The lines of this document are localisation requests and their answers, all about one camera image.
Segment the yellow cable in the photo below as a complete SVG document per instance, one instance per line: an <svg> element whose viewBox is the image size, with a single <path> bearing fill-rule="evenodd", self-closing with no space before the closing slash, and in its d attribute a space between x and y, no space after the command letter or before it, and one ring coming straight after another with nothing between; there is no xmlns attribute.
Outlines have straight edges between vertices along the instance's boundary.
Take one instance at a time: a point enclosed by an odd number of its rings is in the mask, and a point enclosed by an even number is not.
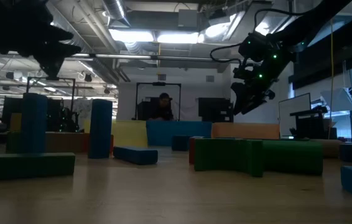
<svg viewBox="0 0 352 224"><path fill-rule="evenodd" d="M333 99L333 19L331 19L331 105L330 105L330 124L328 127L328 139L331 137L332 127L332 99Z"/></svg>
<svg viewBox="0 0 352 224"><path fill-rule="evenodd" d="M161 43L159 43L159 46L158 46L158 56L160 56L160 55L161 55ZM161 65L161 61L158 60L157 64L158 64L157 75L160 75L160 73L159 73L159 67L160 67L160 65Z"/></svg>

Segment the tall blue foam pillar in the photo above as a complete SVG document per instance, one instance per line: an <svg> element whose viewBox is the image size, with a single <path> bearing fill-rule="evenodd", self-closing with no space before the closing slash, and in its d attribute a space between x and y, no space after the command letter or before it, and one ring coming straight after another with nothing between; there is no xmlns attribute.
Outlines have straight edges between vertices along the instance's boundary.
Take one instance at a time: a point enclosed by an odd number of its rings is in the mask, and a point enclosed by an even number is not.
<svg viewBox="0 0 352 224"><path fill-rule="evenodd" d="M21 148L18 153L45 152L46 114L46 96L24 93L21 114Z"/></svg>
<svg viewBox="0 0 352 224"><path fill-rule="evenodd" d="M113 102L93 100L90 118L89 159L109 158L112 122Z"/></svg>

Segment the man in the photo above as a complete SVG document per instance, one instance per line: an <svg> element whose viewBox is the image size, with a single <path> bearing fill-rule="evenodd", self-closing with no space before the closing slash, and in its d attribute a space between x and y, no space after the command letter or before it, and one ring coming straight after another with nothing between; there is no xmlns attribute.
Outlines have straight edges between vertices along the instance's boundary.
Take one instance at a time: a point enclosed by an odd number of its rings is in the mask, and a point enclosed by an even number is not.
<svg viewBox="0 0 352 224"><path fill-rule="evenodd" d="M170 109L170 98L167 93L159 95L159 106L155 109L150 119L159 121L172 121L174 119L174 115Z"/></svg>

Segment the ceiling light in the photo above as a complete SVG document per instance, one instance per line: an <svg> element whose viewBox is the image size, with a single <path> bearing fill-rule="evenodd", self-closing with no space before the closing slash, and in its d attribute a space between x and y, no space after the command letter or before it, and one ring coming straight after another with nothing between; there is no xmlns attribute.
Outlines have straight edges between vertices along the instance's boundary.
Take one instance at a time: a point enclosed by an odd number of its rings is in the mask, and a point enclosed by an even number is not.
<svg viewBox="0 0 352 224"><path fill-rule="evenodd" d="M176 32L161 32L157 41L170 44L196 44L198 42L198 33L181 34Z"/></svg>
<svg viewBox="0 0 352 224"><path fill-rule="evenodd" d="M216 37L226 32L229 25L230 23L226 22L226 23L210 26L206 29L205 34L211 38Z"/></svg>
<svg viewBox="0 0 352 224"><path fill-rule="evenodd" d="M52 88L52 87L45 87L45 90L48 90L48 91L56 91L55 88Z"/></svg>
<svg viewBox="0 0 352 224"><path fill-rule="evenodd" d="M205 41L205 35L200 34L200 35L198 36L197 42L198 42L198 43L203 43L204 41Z"/></svg>
<svg viewBox="0 0 352 224"><path fill-rule="evenodd" d="M114 30L110 29L109 33L114 40L122 42L153 42L154 37L151 31L135 31L135 30Z"/></svg>
<svg viewBox="0 0 352 224"><path fill-rule="evenodd" d="M41 84L43 86L45 86L46 84L44 84L43 82L37 81L38 84Z"/></svg>
<svg viewBox="0 0 352 224"><path fill-rule="evenodd" d="M266 22L261 22L255 28L255 31L261 33L262 35L267 35L269 33L269 25Z"/></svg>

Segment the whiteboard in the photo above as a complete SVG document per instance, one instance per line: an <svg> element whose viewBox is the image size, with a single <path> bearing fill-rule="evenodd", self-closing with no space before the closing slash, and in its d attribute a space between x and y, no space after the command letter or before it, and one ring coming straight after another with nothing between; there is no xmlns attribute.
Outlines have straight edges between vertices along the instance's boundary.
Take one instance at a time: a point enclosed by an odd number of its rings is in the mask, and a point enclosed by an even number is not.
<svg viewBox="0 0 352 224"><path fill-rule="evenodd" d="M288 100L280 101L279 104L280 116L280 135L281 137L291 136L289 129L296 128L295 116L291 113L311 110L310 94L296 96Z"/></svg>

